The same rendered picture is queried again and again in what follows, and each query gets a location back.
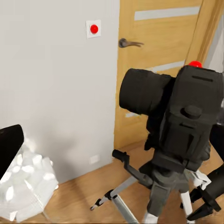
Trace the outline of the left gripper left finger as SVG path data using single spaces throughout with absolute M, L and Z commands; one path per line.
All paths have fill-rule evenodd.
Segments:
M 20 124 L 0 129 L 0 180 L 23 143 Z

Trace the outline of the digital camera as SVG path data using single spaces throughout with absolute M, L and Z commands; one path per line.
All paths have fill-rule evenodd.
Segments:
M 197 160 L 218 123 L 224 99 L 224 74 L 203 68 L 199 61 L 182 67 L 177 77 L 129 69 L 119 92 L 119 106 L 161 119 L 159 146 L 163 151 Z

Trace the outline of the camera tripod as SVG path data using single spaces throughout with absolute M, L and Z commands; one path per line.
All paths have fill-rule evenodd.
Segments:
M 90 208 L 91 211 L 109 199 L 115 203 L 127 224 L 140 224 L 119 196 L 119 192 L 138 181 L 138 183 L 151 190 L 142 224 L 157 223 L 162 208 L 166 205 L 168 200 L 168 195 L 173 190 L 179 191 L 182 207 L 184 208 L 187 218 L 194 213 L 189 196 L 189 182 L 184 169 L 196 172 L 200 168 L 202 162 L 210 158 L 211 142 L 207 145 L 203 155 L 197 160 L 190 160 L 168 153 L 163 151 L 159 146 L 161 122 L 161 119 L 156 120 L 150 117 L 147 119 L 146 129 L 150 134 L 147 137 L 144 150 L 147 151 L 150 148 L 155 148 L 155 150 L 153 158 L 141 166 L 139 170 L 129 165 L 130 156 L 127 155 L 126 152 L 121 152 L 116 149 L 113 150 L 112 157 L 124 162 L 125 170 L 132 176 L 114 190 L 108 191 L 104 195 L 104 199 L 98 199 L 95 206 Z M 195 224 L 195 221 L 187 220 L 187 222 L 188 224 Z

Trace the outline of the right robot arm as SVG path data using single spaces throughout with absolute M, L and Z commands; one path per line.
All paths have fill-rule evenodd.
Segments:
M 184 172 L 197 189 L 193 189 L 190 193 L 190 201 L 193 203 L 202 197 L 205 204 L 191 214 L 187 220 L 194 221 L 201 217 L 213 214 L 213 210 L 219 212 L 222 208 L 216 202 L 216 198 L 224 193 L 224 164 L 213 170 L 208 175 L 201 173 L 199 170 L 193 172 L 184 169 Z

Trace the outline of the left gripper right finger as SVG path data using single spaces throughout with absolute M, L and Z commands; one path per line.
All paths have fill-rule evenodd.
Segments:
M 224 161 L 224 126 L 213 124 L 209 140 L 221 159 Z

